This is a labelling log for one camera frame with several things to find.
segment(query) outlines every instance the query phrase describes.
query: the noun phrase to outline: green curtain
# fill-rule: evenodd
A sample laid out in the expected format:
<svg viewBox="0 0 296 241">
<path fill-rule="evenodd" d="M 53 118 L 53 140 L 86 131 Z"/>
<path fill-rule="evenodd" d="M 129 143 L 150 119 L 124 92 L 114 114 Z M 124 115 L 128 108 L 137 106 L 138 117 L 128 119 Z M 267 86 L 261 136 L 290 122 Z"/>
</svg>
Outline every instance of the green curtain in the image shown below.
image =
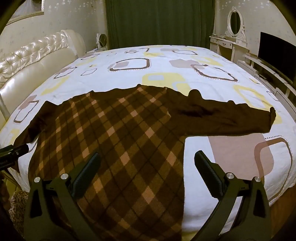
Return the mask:
<svg viewBox="0 0 296 241">
<path fill-rule="evenodd" d="M 215 0 L 106 0 L 111 49 L 145 45 L 210 48 Z"/>
</svg>

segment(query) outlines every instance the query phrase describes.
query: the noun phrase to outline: ornate mirror frame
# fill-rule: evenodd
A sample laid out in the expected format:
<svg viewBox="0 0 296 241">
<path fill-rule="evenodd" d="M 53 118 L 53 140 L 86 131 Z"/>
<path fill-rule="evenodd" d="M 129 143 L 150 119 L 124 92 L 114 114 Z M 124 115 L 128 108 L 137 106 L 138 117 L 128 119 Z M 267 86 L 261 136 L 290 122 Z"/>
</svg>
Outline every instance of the ornate mirror frame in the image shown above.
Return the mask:
<svg viewBox="0 0 296 241">
<path fill-rule="evenodd" d="M 8 23 L 6 24 L 6 26 L 7 25 L 10 25 L 11 23 L 17 22 L 19 20 L 25 19 L 25 18 L 30 18 L 30 17 L 34 17 L 34 16 L 44 15 L 44 1 L 45 0 L 41 0 L 41 10 L 40 11 L 36 11 L 36 12 L 30 13 L 30 14 L 25 14 L 25 15 L 18 16 L 18 17 L 15 17 L 15 18 L 11 18 L 8 21 Z"/>
<path fill-rule="evenodd" d="M 231 15 L 234 12 L 237 12 L 239 14 L 240 22 L 241 22 L 241 26 L 240 26 L 239 32 L 237 34 L 234 34 L 231 30 Z M 242 19 L 242 14 L 237 10 L 236 7 L 232 7 L 232 9 L 230 10 L 230 12 L 228 14 L 227 30 L 225 32 L 225 36 L 235 38 L 237 43 L 240 43 L 242 45 L 247 45 L 247 42 L 246 42 L 247 38 L 244 33 L 244 23 L 243 23 L 243 19 Z"/>
</svg>

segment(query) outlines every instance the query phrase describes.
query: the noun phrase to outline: upholstered headboard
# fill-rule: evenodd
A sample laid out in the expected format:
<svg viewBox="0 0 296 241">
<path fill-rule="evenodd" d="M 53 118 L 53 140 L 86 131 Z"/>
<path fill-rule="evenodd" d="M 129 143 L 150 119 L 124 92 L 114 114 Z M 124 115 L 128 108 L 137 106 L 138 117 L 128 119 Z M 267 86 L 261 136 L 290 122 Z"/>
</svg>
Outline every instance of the upholstered headboard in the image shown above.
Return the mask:
<svg viewBox="0 0 296 241">
<path fill-rule="evenodd" d="M 0 129 L 38 86 L 83 55 L 85 44 L 81 35 L 61 30 L 0 60 Z"/>
</svg>

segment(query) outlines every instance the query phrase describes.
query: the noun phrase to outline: wall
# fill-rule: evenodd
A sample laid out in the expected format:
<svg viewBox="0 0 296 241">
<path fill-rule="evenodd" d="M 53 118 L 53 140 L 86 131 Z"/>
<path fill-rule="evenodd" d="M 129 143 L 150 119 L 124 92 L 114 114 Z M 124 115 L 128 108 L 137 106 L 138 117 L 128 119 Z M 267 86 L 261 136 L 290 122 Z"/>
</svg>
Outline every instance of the wall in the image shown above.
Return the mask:
<svg viewBox="0 0 296 241">
<path fill-rule="evenodd" d="M 98 32 L 100 34 L 106 34 L 108 37 L 105 0 L 96 1 L 96 13 L 99 28 Z"/>
<path fill-rule="evenodd" d="M 269 0 L 220 0 L 219 22 L 216 22 L 219 25 L 216 28 L 219 29 L 219 34 L 224 34 L 226 31 L 227 17 L 232 6 L 242 14 L 250 53 L 258 55 L 261 31 L 296 45 L 296 36 L 292 28 L 279 9 Z"/>
<path fill-rule="evenodd" d="M 45 0 L 44 15 L 7 25 L 0 36 L 0 58 L 45 35 L 72 29 L 84 39 L 86 51 L 96 47 L 95 0 Z"/>
</svg>

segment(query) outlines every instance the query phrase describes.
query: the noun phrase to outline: oval mirror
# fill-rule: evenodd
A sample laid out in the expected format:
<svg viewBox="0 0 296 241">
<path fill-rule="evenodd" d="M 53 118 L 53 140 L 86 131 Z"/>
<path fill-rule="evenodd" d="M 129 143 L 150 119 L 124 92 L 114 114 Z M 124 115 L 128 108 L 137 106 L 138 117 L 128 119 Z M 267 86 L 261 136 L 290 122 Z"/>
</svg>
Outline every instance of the oval mirror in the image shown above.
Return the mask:
<svg viewBox="0 0 296 241">
<path fill-rule="evenodd" d="M 239 33 L 241 28 L 241 20 L 238 12 L 232 12 L 230 17 L 230 27 L 234 35 Z"/>
<path fill-rule="evenodd" d="M 101 47 L 105 47 L 107 45 L 107 36 L 105 34 L 100 35 L 99 43 Z"/>
</svg>

